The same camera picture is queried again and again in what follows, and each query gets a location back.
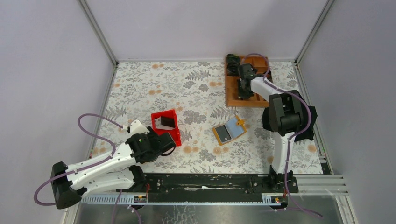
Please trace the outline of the dark brown credit card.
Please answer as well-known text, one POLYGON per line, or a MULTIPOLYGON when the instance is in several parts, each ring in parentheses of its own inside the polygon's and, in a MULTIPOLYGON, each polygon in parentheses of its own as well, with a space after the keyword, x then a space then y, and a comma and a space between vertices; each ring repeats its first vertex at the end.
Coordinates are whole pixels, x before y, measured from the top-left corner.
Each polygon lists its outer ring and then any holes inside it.
POLYGON ((175 125, 174 119, 164 117, 164 116, 161 116, 161 118, 162 118, 162 126, 160 129, 163 129, 163 130, 175 129, 176 125, 175 125))

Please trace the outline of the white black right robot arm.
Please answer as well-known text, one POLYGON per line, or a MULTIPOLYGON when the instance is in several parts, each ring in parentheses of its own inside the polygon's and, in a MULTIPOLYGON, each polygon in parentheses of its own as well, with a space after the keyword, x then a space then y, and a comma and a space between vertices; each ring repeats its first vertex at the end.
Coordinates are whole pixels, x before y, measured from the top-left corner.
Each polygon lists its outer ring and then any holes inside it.
POLYGON ((300 140, 313 140, 313 125, 316 112, 308 106, 296 90, 286 91, 274 85, 266 74, 257 73, 249 63, 238 66, 239 97, 247 98, 257 94, 265 99, 269 106, 263 125, 276 134, 275 154, 272 172, 276 175, 268 179, 269 189, 280 192, 286 187, 286 179, 279 174, 291 171, 289 159, 293 144, 300 140))

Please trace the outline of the yellow leather card holder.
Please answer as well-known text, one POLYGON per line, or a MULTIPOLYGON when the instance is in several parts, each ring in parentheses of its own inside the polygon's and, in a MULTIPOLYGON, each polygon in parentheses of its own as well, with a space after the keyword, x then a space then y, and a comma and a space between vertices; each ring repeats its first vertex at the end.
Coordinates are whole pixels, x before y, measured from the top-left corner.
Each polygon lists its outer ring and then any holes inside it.
MULTIPOLYGON (((223 125, 226 126, 229 134, 231 135, 232 139, 229 142, 236 140, 237 138, 239 138, 240 136, 244 135, 247 132, 244 120, 240 119, 238 115, 235 115, 234 117, 232 117, 230 120, 228 120, 223 125)), ((216 127, 213 127, 212 131, 213 131, 213 134, 218 142, 218 138, 215 133, 216 127)))

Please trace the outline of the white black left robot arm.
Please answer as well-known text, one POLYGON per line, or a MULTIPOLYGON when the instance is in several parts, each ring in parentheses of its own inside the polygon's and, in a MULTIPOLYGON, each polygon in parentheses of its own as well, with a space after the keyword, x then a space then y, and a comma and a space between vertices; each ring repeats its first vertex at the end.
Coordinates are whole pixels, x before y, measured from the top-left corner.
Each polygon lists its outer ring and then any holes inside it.
POLYGON ((139 165, 167 156, 175 148, 169 133, 136 133, 120 144, 114 154, 79 164, 58 162, 51 173, 55 206, 59 210, 69 208, 90 194, 105 191, 145 190, 147 181, 139 165))

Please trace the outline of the white credit card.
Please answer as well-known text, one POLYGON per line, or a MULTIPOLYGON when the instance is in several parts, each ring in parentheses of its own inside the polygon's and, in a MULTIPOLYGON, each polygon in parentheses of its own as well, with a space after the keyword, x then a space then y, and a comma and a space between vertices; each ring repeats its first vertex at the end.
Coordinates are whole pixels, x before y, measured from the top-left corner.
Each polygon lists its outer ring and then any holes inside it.
POLYGON ((221 145, 226 144, 232 139, 225 125, 216 127, 215 133, 218 138, 218 142, 221 145))

